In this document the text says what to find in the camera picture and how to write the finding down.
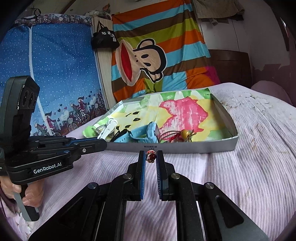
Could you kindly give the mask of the person left hand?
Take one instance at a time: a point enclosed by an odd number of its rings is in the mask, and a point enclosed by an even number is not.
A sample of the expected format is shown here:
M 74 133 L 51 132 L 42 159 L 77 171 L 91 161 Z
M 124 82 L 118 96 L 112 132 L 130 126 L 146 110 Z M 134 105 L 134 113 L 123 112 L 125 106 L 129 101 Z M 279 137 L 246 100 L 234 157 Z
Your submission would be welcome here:
M 41 206 L 44 197 L 44 181 L 42 179 L 29 184 L 23 198 L 25 206 Z M 21 186 L 13 184 L 8 176 L 1 176 L 1 189 L 9 199 L 14 199 L 14 193 L 21 193 L 22 191 Z

